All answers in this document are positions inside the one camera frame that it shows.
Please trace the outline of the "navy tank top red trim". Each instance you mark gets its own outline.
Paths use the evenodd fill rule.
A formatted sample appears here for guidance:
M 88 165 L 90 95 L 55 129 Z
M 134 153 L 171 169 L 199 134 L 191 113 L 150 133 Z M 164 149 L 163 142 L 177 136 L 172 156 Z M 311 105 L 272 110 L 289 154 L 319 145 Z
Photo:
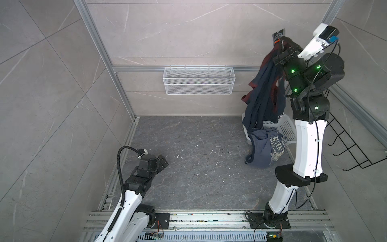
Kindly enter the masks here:
M 249 83 L 252 88 L 242 101 L 247 104 L 242 124 L 248 131 L 262 129 L 264 121 L 277 123 L 286 107 L 284 70 L 274 63 L 281 53 L 280 40 L 262 61 L 256 77 Z

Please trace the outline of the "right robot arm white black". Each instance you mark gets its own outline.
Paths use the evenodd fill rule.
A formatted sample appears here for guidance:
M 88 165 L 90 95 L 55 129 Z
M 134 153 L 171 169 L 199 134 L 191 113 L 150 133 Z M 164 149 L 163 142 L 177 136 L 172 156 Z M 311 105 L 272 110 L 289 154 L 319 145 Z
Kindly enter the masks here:
M 290 47 L 282 51 L 274 63 L 282 67 L 292 90 L 290 98 L 296 126 L 296 158 L 293 164 L 275 168 L 277 184 L 265 206 L 262 220 L 268 228 L 279 228 L 285 224 L 289 203 L 298 188 L 327 181 L 328 176 L 322 171 L 321 153 L 330 102 L 323 92 L 345 75 L 343 59 L 333 52 L 324 54 L 314 64 L 306 63 L 325 47 L 337 45 L 336 35 L 315 36 L 305 48 L 288 37 L 281 37 L 281 40 L 290 43 Z

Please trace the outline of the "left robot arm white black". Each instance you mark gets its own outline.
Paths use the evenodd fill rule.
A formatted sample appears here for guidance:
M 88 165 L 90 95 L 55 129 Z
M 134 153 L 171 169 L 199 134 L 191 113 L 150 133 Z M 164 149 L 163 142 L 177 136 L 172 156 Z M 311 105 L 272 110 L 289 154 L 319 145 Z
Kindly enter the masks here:
M 155 176 L 168 167 L 163 155 L 145 154 L 126 181 L 120 181 L 119 203 L 97 242 L 135 242 L 142 231 L 156 224 L 155 208 L 142 204 Z

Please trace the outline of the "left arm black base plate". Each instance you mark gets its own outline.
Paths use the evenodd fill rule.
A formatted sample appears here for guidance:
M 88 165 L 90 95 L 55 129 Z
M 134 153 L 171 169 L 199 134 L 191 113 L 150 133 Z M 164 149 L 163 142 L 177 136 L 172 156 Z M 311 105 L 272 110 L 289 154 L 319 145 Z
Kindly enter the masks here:
M 149 215 L 149 223 L 146 229 L 168 229 L 170 223 L 170 213 L 155 213 Z

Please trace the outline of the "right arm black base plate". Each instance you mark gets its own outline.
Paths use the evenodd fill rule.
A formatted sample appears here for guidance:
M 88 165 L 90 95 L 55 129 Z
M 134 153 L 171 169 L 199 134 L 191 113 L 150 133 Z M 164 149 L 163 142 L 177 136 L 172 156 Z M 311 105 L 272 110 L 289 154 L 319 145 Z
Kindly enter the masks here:
M 283 214 L 248 213 L 248 222 L 251 229 L 290 229 L 288 212 Z

